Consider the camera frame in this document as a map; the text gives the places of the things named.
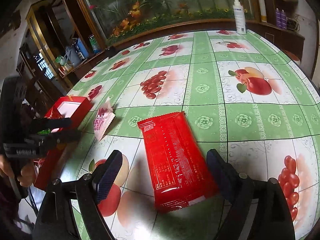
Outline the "person's hand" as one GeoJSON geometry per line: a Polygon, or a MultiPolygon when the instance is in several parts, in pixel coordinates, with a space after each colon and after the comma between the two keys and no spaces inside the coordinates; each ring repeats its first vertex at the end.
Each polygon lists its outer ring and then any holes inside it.
{"type": "MultiPolygon", "coordinates": [[[[5,180],[8,186],[10,186],[10,178],[15,178],[14,172],[10,166],[7,158],[1,154],[1,177],[5,180]]],[[[29,187],[36,180],[36,172],[34,162],[28,159],[28,162],[21,168],[20,175],[17,177],[22,187],[29,187]]]]}

